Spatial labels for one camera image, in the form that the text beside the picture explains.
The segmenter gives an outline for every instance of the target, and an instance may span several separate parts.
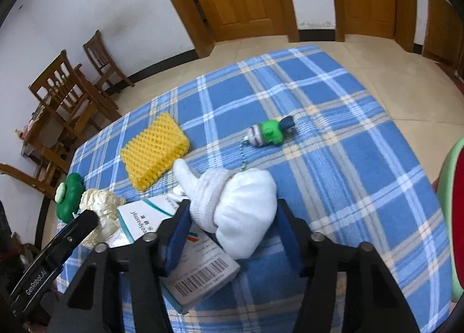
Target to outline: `blue gripper pad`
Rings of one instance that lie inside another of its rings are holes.
[[[279,199],[277,204],[277,224],[290,266],[295,273],[301,274],[303,271],[302,245],[305,240],[307,241],[305,237],[310,235],[309,228],[304,220],[292,214],[283,199]]]
[[[190,217],[190,200],[184,199],[176,214],[164,220],[157,233],[161,244],[163,269],[168,276],[178,265],[187,236],[189,235],[192,219]]]

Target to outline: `black baseboard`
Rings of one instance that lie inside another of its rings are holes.
[[[298,30],[300,41],[335,41],[335,30]]]
[[[132,74],[128,78],[133,82],[137,83],[145,78],[151,77],[157,73],[161,73],[164,70],[168,70],[170,68],[174,68],[176,66],[182,65],[184,63],[198,60],[198,54],[195,49],[189,50],[184,53],[180,53],[175,55],[174,57],[167,58],[163,61],[158,63],[154,63],[147,68],[138,71],[135,74]],[[123,89],[127,87],[127,83],[125,81],[117,82],[113,87],[110,87],[106,90],[108,95],[113,95],[118,92],[121,92]]]
[[[412,46],[412,52],[417,53],[417,54],[422,54],[423,47],[424,45],[414,43],[414,45]]]

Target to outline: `table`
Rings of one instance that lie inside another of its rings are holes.
[[[172,171],[140,193],[119,155],[161,112],[169,112],[189,137],[186,160],[200,173],[208,167],[238,170],[247,127],[294,115],[296,132],[282,146],[245,147],[249,166],[271,172],[278,196],[312,230],[346,245],[373,243],[421,332],[448,316],[450,253],[432,187],[388,114],[317,46],[251,58],[154,98],[85,142],[70,171],[84,177],[86,188],[106,188],[129,202],[167,192],[176,185]],[[87,253],[79,246],[68,260],[60,291]],[[304,289],[272,226],[234,281],[189,314],[172,308],[168,314],[176,332],[291,332]],[[126,331],[133,332],[127,280],[123,294]],[[343,295],[341,274],[334,327],[342,319]]]

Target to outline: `screw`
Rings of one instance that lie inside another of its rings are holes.
[[[99,243],[95,246],[95,252],[101,253],[108,249],[108,245],[106,243]]]
[[[366,252],[370,252],[374,249],[374,245],[368,243],[368,242],[362,242],[359,244],[362,250],[365,250]]]
[[[321,242],[322,240],[325,239],[325,236],[321,234],[320,232],[313,232],[311,234],[311,239],[314,240],[315,242]]]
[[[153,240],[156,240],[157,237],[158,235],[156,235],[156,233],[147,232],[145,235],[143,235],[143,241],[149,243],[149,242],[152,242]]]

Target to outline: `barcode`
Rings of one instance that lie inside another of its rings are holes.
[[[206,265],[204,268],[201,268],[196,273],[190,275],[189,277],[181,280],[175,284],[175,288],[182,295],[187,296],[198,290],[201,286],[207,284],[217,275],[221,274],[224,270],[229,267],[224,261],[220,258],[214,260],[211,264]]]

